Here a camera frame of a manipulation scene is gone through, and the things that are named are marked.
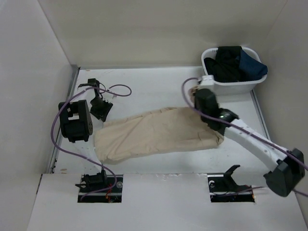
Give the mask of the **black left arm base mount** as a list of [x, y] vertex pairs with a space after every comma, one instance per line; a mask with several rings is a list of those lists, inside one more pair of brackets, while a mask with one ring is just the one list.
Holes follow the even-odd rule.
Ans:
[[123, 190], [123, 175], [83, 175], [78, 187], [78, 203], [121, 203]]

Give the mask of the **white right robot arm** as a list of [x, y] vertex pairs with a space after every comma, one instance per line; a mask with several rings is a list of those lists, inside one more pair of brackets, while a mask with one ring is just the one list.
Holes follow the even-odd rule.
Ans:
[[263, 177], [269, 189], [282, 197], [295, 189], [308, 168], [300, 150], [287, 150], [257, 133], [237, 114], [221, 108], [211, 90], [199, 89], [193, 96], [194, 108], [203, 122], [220, 135], [240, 144], [268, 168]]

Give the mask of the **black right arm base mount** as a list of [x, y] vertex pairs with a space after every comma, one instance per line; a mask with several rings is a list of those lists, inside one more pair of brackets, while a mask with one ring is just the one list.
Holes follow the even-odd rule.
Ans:
[[255, 202], [253, 190], [263, 189], [262, 186], [238, 185], [232, 178], [234, 171], [240, 165], [233, 165], [224, 173], [207, 175], [209, 196], [212, 203]]

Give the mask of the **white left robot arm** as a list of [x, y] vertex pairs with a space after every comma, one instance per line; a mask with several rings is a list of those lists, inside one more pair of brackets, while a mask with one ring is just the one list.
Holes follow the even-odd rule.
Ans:
[[98, 90], [101, 83], [90, 78], [80, 87], [93, 87], [94, 98], [88, 103], [85, 97], [81, 100], [68, 103], [60, 113], [60, 127], [64, 138], [80, 152], [82, 157], [83, 173], [81, 183], [77, 185], [82, 192], [103, 192], [112, 184], [108, 182], [107, 174], [101, 166], [101, 162], [95, 153], [94, 147], [94, 125], [92, 116], [101, 122], [105, 122], [113, 104], [104, 100]]

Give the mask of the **beige drawstring trousers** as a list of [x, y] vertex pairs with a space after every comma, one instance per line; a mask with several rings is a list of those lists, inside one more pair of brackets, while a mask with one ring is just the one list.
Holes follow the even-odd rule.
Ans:
[[108, 121], [94, 135], [101, 162], [217, 148], [224, 137], [189, 107], [165, 107]]

